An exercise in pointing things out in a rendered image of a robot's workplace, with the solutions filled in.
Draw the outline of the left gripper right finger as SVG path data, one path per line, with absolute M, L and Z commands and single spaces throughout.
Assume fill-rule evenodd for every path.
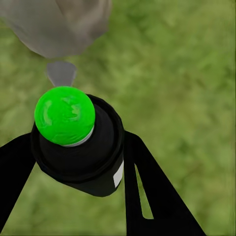
M 137 166 L 154 219 L 142 215 Z M 123 177 L 127 236 L 206 236 L 142 139 L 125 131 Z

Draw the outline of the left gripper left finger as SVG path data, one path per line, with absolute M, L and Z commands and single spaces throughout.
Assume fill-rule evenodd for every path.
M 0 234 L 35 164 L 30 133 L 0 147 Z

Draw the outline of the pesticide atomizer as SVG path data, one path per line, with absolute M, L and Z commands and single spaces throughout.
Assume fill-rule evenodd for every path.
M 34 112 L 30 137 L 36 163 L 57 182 L 97 197 L 111 195 L 124 173 L 121 117 L 103 99 L 72 86 L 74 64 L 51 62 L 45 72 L 55 87 Z

